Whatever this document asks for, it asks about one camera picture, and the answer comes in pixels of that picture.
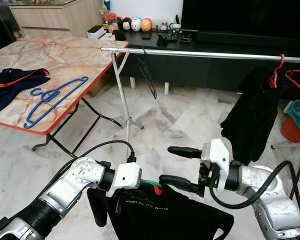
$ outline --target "wooden cabinet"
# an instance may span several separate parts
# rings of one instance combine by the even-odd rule
[[[100,0],[74,0],[65,5],[11,5],[24,35],[87,37],[102,25]]]

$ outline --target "red hanger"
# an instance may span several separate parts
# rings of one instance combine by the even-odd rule
[[[293,82],[300,89],[300,85],[295,80],[292,79],[292,74],[294,73],[300,73],[300,70],[288,70],[285,72],[285,76],[287,79]]]
[[[277,66],[274,71],[273,71],[273,74],[269,76],[269,85],[270,85],[270,88],[276,88],[277,87],[277,78],[278,78],[278,70],[280,70],[282,68],[282,66],[284,65],[284,62],[285,62],[285,55],[284,54],[280,54],[281,56],[281,62],[280,62],[280,65]]]

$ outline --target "black t-shirt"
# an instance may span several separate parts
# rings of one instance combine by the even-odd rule
[[[119,240],[213,240],[217,229],[223,230],[217,240],[223,240],[234,224],[232,215],[190,200],[169,186],[161,195],[150,184],[117,190],[112,197],[89,188],[87,195],[96,224],[105,226],[108,213]]]

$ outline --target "marble floor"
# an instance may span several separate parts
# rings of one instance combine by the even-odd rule
[[[129,80],[124,80],[124,90],[130,115],[144,125],[144,129],[131,128],[130,143],[133,145],[137,162],[142,168],[142,178],[158,181],[161,174],[177,175],[198,181],[200,161],[185,159],[167,152],[167,147],[188,146],[201,148],[214,138],[222,138],[220,123],[236,103],[240,95],[234,92],[170,85],[169,95],[164,95],[164,86],[157,83],[158,98],[154,99],[148,86],[141,79],[136,81],[136,89],[129,88]],[[110,81],[96,97],[86,99],[100,113],[124,123],[123,108],[118,87]],[[92,123],[94,114],[80,104],[79,114],[75,115],[57,135],[67,148],[72,149]],[[285,120],[279,110],[266,149],[255,164],[275,167],[298,150],[280,148],[272,150],[271,143],[287,143],[280,128]],[[85,152],[101,142],[125,139],[125,130],[101,119],[78,149],[77,154]],[[230,142],[222,138],[231,149]],[[36,151],[35,144],[44,142],[45,137],[0,126],[0,219],[10,217],[24,208],[41,191],[58,169],[71,158],[52,142]],[[109,161],[117,165],[125,162],[123,144],[108,145],[89,154],[96,160]],[[289,189],[289,175],[283,172],[283,181]],[[191,199],[211,205],[234,215],[234,226],[227,240],[262,240],[254,212],[251,207],[230,210],[215,203],[209,192],[200,198],[185,193]],[[245,200],[233,192],[225,191],[218,195],[225,202],[238,203]],[[105,227],[97,227],[86,194],[63,219],[48,240],[116,240],[118,239],[110,222]]]

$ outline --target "black garment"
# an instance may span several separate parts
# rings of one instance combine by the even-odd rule
[[[278,74],[277,88],[270,88],[270,70],[256,67],[240,83],[243,94],[221,123],[221,135],[230,140],[233,159],[248,165],[264,152],[274,125],[279,99],[287,82]]]
[[[234,224],[232,215],[190,200],[169,186],[162,195],[156,195],[150,184],[117,190],[112,197],[89,188],[87,195],[96,224],[104,227],[108,213],[119,240],[212,240],[219,228],[223,234],[217,240],[223,240]],[[118,195],[121,213],[115,213]]]
[[[0,111],[4,109],[25,89],[32,89],[44,84],[50,78],[49,72],[40,68],[37,70],[23,71],[21,69],[7,68],[0,72]]]

